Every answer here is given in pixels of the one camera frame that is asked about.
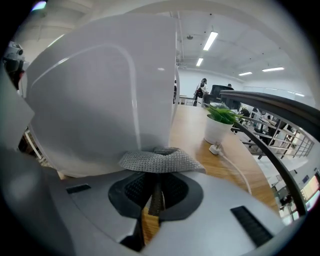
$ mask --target black handrail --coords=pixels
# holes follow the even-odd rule
[[[261,150],[262,152],[270,159],[274,167],[277,169],[281,177],[283,178],[287,188],[289,189],[292,199],[295,203],[296,210],[299,213],[299,216],[305,215],[307,213],[307,208],[305,205],[304,198],[301,194],[301,191],[288,171],[288,169],[284,166],[281,160],[268,148],[268,146],[259,139],[252,131],[248,128],[244,127],[239,122],[236,122],[235,127],[239,128],[239,130],[245,133]]]
[[[320,142],[320,111],[301,102],[260,92],[222,90],[222,97],[268,111],[304,129]]]

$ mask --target green plant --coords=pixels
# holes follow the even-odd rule
[[[236,118],[241,117],[240,114],[233,113],[230,109],[216,108],[211,105],[208,106],[210,115],[209,118],[223,124],[233,125],[236,122]]]

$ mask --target gray cloth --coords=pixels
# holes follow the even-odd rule
[[[196,171],[206,173],[202,164],[176,147],[156,147],[153,152],[129,151],[119,162],[120,166],[137,172],[174,173]]]

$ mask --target wooden tabletop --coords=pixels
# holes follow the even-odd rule
[[[171,128],[170,146],[180,148],[198,160],[204,166],[207,175],[228,180],[247,190],[237,170],[221,156],[213,155],[209,151],[211,144],[204,140],[207,114],[208,112],[202,107],[179,105]],[[274,194],[265,175],[239,137],[230,131],[222,142],[221,149],[225,156],[243,172],[252,195],[278,212]],[[148,211],[144,209],[142,226],[146,243],[159,229],[157,223],[158,218],[148,215]]]

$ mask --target flower pot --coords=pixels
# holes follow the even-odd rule
[[[225,124],[211,119],[210,114],[206,116],[204,139],[210,144],[220,145],[233,124]]]

